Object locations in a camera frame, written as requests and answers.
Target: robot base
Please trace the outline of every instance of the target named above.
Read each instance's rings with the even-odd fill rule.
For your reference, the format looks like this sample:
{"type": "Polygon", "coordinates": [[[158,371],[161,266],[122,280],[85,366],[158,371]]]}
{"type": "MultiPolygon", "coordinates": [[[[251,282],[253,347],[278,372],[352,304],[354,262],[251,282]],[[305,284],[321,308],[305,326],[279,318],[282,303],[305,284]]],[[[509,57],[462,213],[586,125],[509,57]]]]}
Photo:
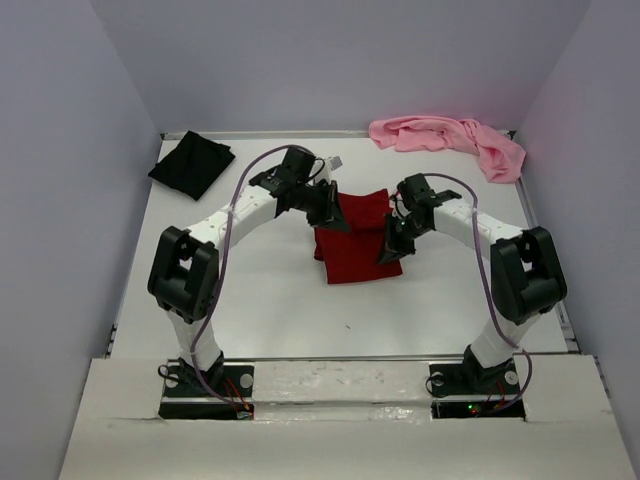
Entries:
{"type": "Polygon", "coordinates": [[[435,398],[472,398],[479,395],[486,398],[504,392],[508,399],[520,391],[512,358],[500,365],[483,368],[470,347],[465,350],[462,363],[431,363],[429,373],[427,389],[435,398]]]}
{"type": "Polygon", "coordinates": [[[254,367],[249,364],[226,364],[222,360],[206,372],[209,386],[218,395],[236,402],[229,405],[212,397],[198,381],[193,367],[184,361],[170,361],[166,366],[162,401],[158,415],[167,420],[243,420],[252,418],[254,367]],[[178,378],[172,381],[167,378],[178,378]]]}

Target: wire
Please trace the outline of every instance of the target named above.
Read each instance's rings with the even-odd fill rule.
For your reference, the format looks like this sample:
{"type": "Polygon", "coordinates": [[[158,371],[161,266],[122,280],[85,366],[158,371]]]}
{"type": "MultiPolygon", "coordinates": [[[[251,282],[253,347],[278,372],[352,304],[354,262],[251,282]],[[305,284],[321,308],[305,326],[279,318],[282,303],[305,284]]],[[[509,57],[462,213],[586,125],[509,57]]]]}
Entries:
{"type": "Polygon", "coordinates": [[[500,403],[498,404],[498,408],[502,407],[502,405],[504,405],[504,399],[506,397],[506,393],[504,391],[504,388],[502,387],[502,382],[500,382],[500,380],[498,380],[498,388],[500,389],[500,394],[502,395],[502,397],[500,398],[500,403]]]}
{"type": "Polygon", "coordinates": [[[393,199],[393,205],[396,209],[396,213],[398,214],[398,217],[405,218],[405,215],[398,208],[398,194],[399,192],[396,192],[395,195],[391,195],[391,198],[393,199]]]}
{"type": "Polygon", "coordinates": [[[236,392],[237,398],[239,398],[240,401],[242,402],[242,404],[244,405],[244,409],[247,412],[249,412],[250,411],[249,404],[246,402],[246,400],[244,399],[242,394],[238,391],[238,389],[236,388],[235,384],[233,383],[233,380],[231,380],[229,377],[227,377],[227,382],[229,382],[229,385],[231,385],[231,388],[233,389],[233,391],[236,392]]]}
{"type": "Polygon", "coordinates": [[[511,340],[509,337],[505,335],[505,333],[502,331],[502,328],[500,328],[500,324],[498,323],[498,316],[496,314],[495,306],[493,305],[493,298],[491,297],[491,287],[489,286],[489,280],[487,279],[487,272],[484,269],[484,263],[482,261],[482,250],[480,248],[480,229],[478,228],[478,195],[476,195],[476,192],[465,182],[455,177],[452,177],[450,175],[445,175],[443,173],[423,173],[423,175],[425,177],[438,177],[438,178],[451,180],[452,182],[457,183],[462,188],[464,188],[467,192],[469,192],[469,194],[471,195],[471,198],[473,198],[473,210],[471,212],[471,223],[473,226],[473,245],[476,251],[476,260],[478,262],[478,270],[480,271],[480,279],[482,280],[482,288],[484,290],[484,296],[487,300],[487,306],[489,307],[489,314],[491,315],[491,321],[493,322],[493,327],[496,329],[496,331],[498,332],[498,336],[502,339],[503,342],[505,342],[514,350],[520,349],[522,354],[527,359],[527,368],[528,368],[527,378],[524,381],[522,388],[514,398],[509,400],[507,403],[505,403],[501,407],[498,407],[495,410],[491,411],[492,414],[498,413],[502,410],[509,408],[511,405],[513,405],[514,403],[516,403],[518,400],[522,398],[522,395],[524,394],[524,392],[529,387],[529,384],[531,383],[531,377],[533,376],[533,360],[531,359],[531,355],[529,354],[529,352],[527,352],[524,348],[519,347],[517,343],[515,343],[513,340],[511,340]]]}
{"type": "Polygon", "coordinates": [[[314,173],[309,178],[307,178],[307,181],[304,183],[309,183],[311,180],[316,178],[318,175],[322,173],[322,170],[324,170],[324,168],[327,166],[327,162],[324,161],[324,158],[318,158],[318,161],[322,162],[322,166],[320,167],[320,170],[318,170],[316,173],[314,173]]]}
{"type": "MultiPolygon", "coordinates": [[[[227,382],[222,382],[222,384],[224,385],[224,389],[227,392],[227,397],[229,397],[229,399],[233,398],[233,393],[231,393],[231,389],[229,388],[229,385],[227,385],[227,382]]],[[[233,411],[238,413],[238,408],[236,407],[237,403],[233,402],[233,404],[231,405],[233,407],[233,411]]]]}
{"type": "Polygon", "coordinates": [[[213,312],[215,312],[216,307],[218,305],[218,301],[220,300],[220,292],[222,291],[225,275],[227,273],[227,263],[229,261],[229,250],[231,250],[231,230],[233,228],[234,209],[235,209],[236,203],[238,202],[238,198],[240,197],[240,192],[242,191],[242,186],[244,184],[244,181],[247,178],[247,175],[249,174],[251,169],[261,160],[267,158],[268,156],[276,152],[287,150],[289,148],[297,148],[298,150],[308,153],[309,155],[314,155],[313,152],[306,149],[305,147],[301,147],[300,145],[294,145],[294,144],[281,145],[280,147],[272,148],[271,150],[264,152],[262,155],[259,155],[255,160],[253,160],[252,162],[249,163],[249,165],[247,165],[247,167],[243,170],[242,174],[240,175],[240,179],[238,180],[236,189],[234,190],[233,196],[231,197],[231,201],[229,202],[229,210],[227,213],[227,231],[224,237],[224,248],[222,249],[222,261],[220,264],[220,273],[218,275],[218,281],[216,282],[216,285],[213,289],[213,298],[211,300],[211,304],[209,305],[207,316],[202,322],[202,326],[200,327],[200,330],[198,330],[198,333],[194,337],[193,342],[191,343],[191,349],[189,352],[191,355],[191,364],[193,365],[193,369],[196,372],[196,376],[198,377],[198,381],[202,385],[202,388],[204,388],[204,390],[212,397],[215,397],[218,400],[234,407],[237,405],[236,402],[234,402],[231,399],[227,399],[222,395],[219,395],[218,393],[216,393],[213,390],[213,388],[211,388],[211,386],[204,379],[204,376],[202,375],[202,372],[200,371],[200,367],[198,365],[198,359],[196,358],[196,354],[195,354],[196,346],[198,345],[198,341],[200,340],[200,337],[202,337],[202,334],[211,323],[211,317],[213,316],[213,312]]]}

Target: black cloth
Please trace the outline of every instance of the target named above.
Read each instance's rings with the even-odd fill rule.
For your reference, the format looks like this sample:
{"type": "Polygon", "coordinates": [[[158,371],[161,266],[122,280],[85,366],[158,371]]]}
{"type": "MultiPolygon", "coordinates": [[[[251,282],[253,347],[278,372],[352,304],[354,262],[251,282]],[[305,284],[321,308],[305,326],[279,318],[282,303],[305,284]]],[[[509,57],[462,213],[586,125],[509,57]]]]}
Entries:
{"type": "Polygon", "coordinates": [[[199,200],[234,158],[231,147],[189,131],[178,146],[156,164],[149,176],[199,200]]]}

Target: cable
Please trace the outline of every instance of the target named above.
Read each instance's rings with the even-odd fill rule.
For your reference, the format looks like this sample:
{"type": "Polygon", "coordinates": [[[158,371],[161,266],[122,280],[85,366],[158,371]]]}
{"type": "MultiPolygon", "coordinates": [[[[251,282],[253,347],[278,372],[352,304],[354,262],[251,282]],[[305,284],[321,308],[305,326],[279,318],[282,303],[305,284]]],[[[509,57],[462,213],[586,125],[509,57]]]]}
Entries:
{"type": "Polygon", "coordinates": [[[211,386],[206,382],[206,380],[204,379],[202,372],[200,371],[200,367],[198,366],[198,359],[196,358],[196,346],[198,345],[198,341],[200,340],[200,337],[202,337],[202,334],[204,333],[205,329],[209,326],[209,324],[211,323],[211,317],[213,316],[213,312],[215,312],[216,307],[218,305],[218,301],[220,300],[220,292],[222,291],[222,285],[224,284],[224,279],[225,279],[225,275],[227,273],[227,263],[229,260],[229,250],[231,249],[231,230],[233,228],[233,213],[234,213],[234,209],[236,206],[236,203],[238,202],[238,198],[240,197],[240,192],[242,191],[242,186],[244,184],[245,179],[247,178],[247,175],[249,174],[249,171],[261,160],[267,158],[268,156],[276,153],[276,152],[280,152],[282,150],[287,150],[289,148],[297,148],[298,150],[301,150],[309,155],[314,155],[313,152],[311,152],[310,150],[306,149],[305,147],[301,147],[300,145],[293,145],[293,144],[288,144],[288,145],[282,145],[280,147],[276,147],[276,148],[272,148],[271,150],[264,152],[262,155],[258,156],[255,160],[253,160],[252,162],[249,163],[249,165],[247,165],[247,167],[244,169],[244,171],[242,172],[242,174],[240,175],[240,179],[238,180],[238,184],[236,185],[236,189],[233,192],[233,196],[231,197],[231,201],[229,202],[229,210],[227,213],[227,231],[224,237],[224,248],[222,250],[222,262],[220,264],[220,273],[218,275],[218,281],[216,282],[215,288],[213,289],[213,298],[211,300],[211,304],[209,305],[209,309],[207,311],[207,316],[205,317],[204,322],[202,322],[202,326],[200,327],[200,330],[198,330],[198,333],[196,334],[195,338],[193,339],[193,342],[191,343],[191,348],[190,348],[190,354],[191,354],[191,363],[193,365],[193,369],[196,372],[196,376],[198,377],[198,381],[200,382],[200,384],[202,385],[202,388],[204,388],[204,390],[211,395],[212,397],[217,398],[218,400],[227,403],[229,405],[231,405],[232,407],[236,407],[236,402],[234,402],[231,399],[227,399],[225,397],[223,397],[222,395],[219,395],[218,393],[216,393],[211,386]]]}
{"type": "Polygon", "coordinates": [[[398,218],[405,218],[405,215],[400,211],[400,209],[398,208],[398,195],[400,192],[396,192],[395,195],[391,195],[391,199],[393,200],[393,205],[396,209],[396,213],[398,214],[398,218]]]}
{"type": "Polygon", "coordinates": [[[500,407],[502,407],[504,405],[504,399],[505,399],[505,396],[506,396],[506,393],[504,391],[504,387],[502,386],[502,382],[500,382],[500,380],[498,380],[498,388],[500,389],[501,397],[500,397],[500,403],[498,404],[497,408],[500,408],[500,407]]]}
{"type": "Polygon", "coordinates": [[[478,195],[476,195],[476,192],[465,182],[455,177],[452,177],[450,175],[445,175],[443,173],[423,173],[423,175],[425,177],[438,177],[438,178],[451,180],[452,182],[457,183],[462,188],[464,188],[467,192],[469,192],[469,194],[471,195],[471,198],[473,198],[473,210],[471,212],[471,223],[473,225],[473,245],[476,251],[476,260],[478,262],[478,270],[480,270],[480,279],[482,280],[482,288],[484,290],[484,296],[487,299],[487,306],[489,307],[489,314],[491,315],[491,321],[493,322],[493,326],[498,332],[498,336],[502,339],[502,341],[505,342],[514,350],[520,349],[522,354],[527,359],[528,371],[527,371],[527,378],[524,382],[524,385],[522,386],[522,388],[514,398],[509,400],[507,403],[505,403],[501,407],[498,407],[495,410],[490,412],[491,414],[498,413],[498,412],[501,412],[502,410],[509,408],[511,405],[513,405],[514,403],[516,403],[518,400],[522,398],[522,395],[524,394],[524,392],[529,387],[529,384],[531,383],[531,377],[533,376],[533,360],[531,359],[531,355],[529,354],[529,352],[527,352],[524,348],[521,348],[520,346],[518,346],[517,343],[515,343],[513,340],[511,340],[509,337],[505,335],[505,333],[502,331],[502,328],[500,328],[500,324],[498,323],[498,316],[496,315],[495,306],[493,305],[493,298],[491,297],[491,287],[489,286],[489,280],[487,279],[487,272],[485,271],[484,263],[482,262],[482,250],[480,248],[480,230],[478,228],[478,195]]]}

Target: black base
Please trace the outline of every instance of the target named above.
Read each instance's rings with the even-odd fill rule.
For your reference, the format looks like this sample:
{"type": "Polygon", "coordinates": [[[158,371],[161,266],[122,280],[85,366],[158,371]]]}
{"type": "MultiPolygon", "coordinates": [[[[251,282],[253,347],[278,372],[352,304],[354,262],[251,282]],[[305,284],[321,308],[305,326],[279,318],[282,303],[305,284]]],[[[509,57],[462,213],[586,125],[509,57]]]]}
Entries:
{"type": "Polygon", "coordinates": [[[494,411],[499,402],[433,402],[431,404],[431,417],[434,420],[447,418],[525,418],[524,405],[518,400],[504,410],[494,411]]]}
{"type": "Polygon", "coordinates": [[[510,359],[495,367],[483,368],[470,347],[464,352],[462,363],[430,363],[427,390],[435,398],[449,396],[477,396],[498,393],[502,386],[505,395],[517,395],[520,386],[512,385],[506,376],[515,375],[516,366],[510,359]]]}
{"type": "Polygon", "coordinates": [[[186,365],[183,362],[172,361],[167,366],[168,373],[178,375],[180,381],[177,385],[165,384],[162,391],[162,402],[158,410],[158,415],[161,418],[167,420],[244,420],[247,418],[253,418],[254,405],[251,403],[251,396],[253,395],[253,385],[249,387],[242,387],[240,379],[243,375],[254,376],[253,365],[234,365],[227,364],[224,366],[224,371],[218,365],[213,376],[208,376],[210,387],[218,395],[224,398],[235,399],[236,402],[240,402],[237,398],[239,393],[247,403],[249,410],[247,411],[242,405],[233,406],[212,397],[200,384],[193,368],[186,365]],[[237,389],[237,393],[233,390],[228,381],[231,381],[233,386],[237,389]]]}

